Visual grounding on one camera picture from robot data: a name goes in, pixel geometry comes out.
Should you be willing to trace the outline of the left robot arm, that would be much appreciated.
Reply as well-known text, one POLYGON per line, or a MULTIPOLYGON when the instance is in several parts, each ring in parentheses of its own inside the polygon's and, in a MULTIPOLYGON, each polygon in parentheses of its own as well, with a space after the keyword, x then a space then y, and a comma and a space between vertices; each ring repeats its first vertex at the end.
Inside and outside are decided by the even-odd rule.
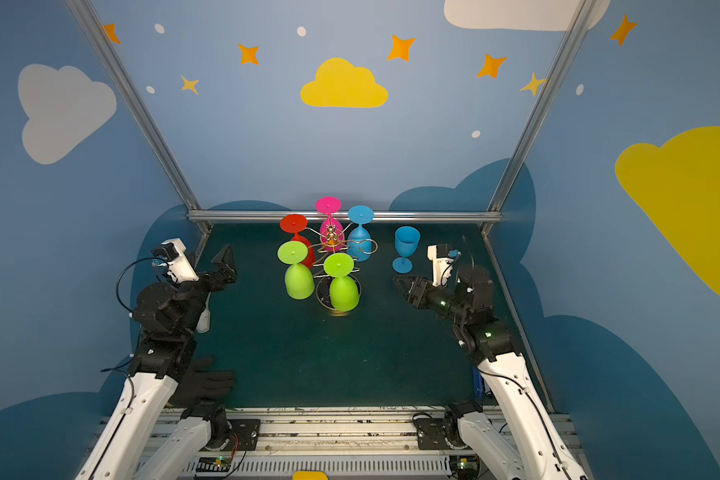
POLYGON ((218 401, 195 397, 169 439, 144 465, 138 463, 164 407, 194 379, 195 332, 208 297, 237 280, 231 245, 198 273, 179 239, 164 241, 151 259, 166 268, 165 281, 145 287, 130 312, 141 338, 125 374, 123 391, 77 476, 80 479, 175 479, 204 448, 222 450, 233 438, 218 401))

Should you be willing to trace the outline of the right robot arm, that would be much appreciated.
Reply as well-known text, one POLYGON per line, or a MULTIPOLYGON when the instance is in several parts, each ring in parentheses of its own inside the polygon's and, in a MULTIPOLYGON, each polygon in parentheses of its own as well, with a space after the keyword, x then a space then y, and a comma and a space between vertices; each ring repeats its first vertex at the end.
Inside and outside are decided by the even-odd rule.
POLYGON ((458 270, 452 289, 411 275, 395 275, 407 304, 452 323, 455 338, 496 398, 514 439, 487 425, 479 407, 454 407, 458 436, 496 479, 586 479, 530 379, 511 331, 494 316, 494 282, 481 266, 458 270))

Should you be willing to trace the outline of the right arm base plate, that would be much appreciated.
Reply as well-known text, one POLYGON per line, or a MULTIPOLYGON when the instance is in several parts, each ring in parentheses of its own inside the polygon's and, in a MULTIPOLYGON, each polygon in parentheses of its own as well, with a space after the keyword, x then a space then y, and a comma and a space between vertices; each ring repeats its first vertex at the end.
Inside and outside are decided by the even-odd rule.
POLYGON ((416 431, 419 450, 463 450, 467 445, 460 438, 453 422, 444 418, 415 416, 412 424, 416 431))

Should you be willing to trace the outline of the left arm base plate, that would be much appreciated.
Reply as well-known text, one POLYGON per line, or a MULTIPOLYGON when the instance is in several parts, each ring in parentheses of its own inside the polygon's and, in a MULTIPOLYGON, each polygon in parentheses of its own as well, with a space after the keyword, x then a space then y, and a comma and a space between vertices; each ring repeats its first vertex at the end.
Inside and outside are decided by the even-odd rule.
POLYGON ((204 448, 209 452, 254 451, 260 437, 259 419, 230 419, 225 436, 212 439, 204 448))

